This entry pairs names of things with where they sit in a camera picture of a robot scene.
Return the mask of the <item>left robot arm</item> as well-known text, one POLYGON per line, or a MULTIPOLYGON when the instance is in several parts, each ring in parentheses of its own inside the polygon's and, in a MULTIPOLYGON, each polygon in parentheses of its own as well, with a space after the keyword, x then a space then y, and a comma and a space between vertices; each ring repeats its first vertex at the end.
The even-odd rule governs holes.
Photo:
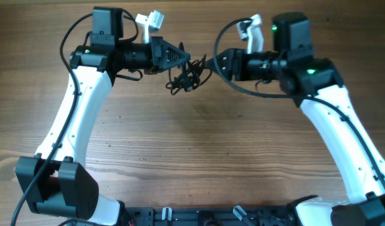
POLYGON ((159 11, 133 16, 121 8, 96 7, 89 17, 92 30, 62 60, 69 78, 53 125, 32 157, 18 159, 19 206, 63 217, 70 225, 134 225, 123 202, 101 195, 85 169, 89 138, 122 70, 138 81, 183 65, 190 55, 155 35, 164 20, 159 11))

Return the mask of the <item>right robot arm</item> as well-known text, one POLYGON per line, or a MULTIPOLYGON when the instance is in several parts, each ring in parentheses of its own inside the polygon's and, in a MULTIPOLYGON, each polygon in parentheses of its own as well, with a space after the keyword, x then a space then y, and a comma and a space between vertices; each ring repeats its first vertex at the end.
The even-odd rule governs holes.
POLYGON ((273 50, 264 51, 259 15, 233 21, 246 49, 214 51, 209 68, 232 88, 238 82, 280 84, 317 129, 347 192, 347 201, 309 195, 285 207, 264 207, 258 222, 269 225, 385 225, 385 160, 360 122, 335 65, 315 58, 309 19, 301 12, 272 19, 273 50))

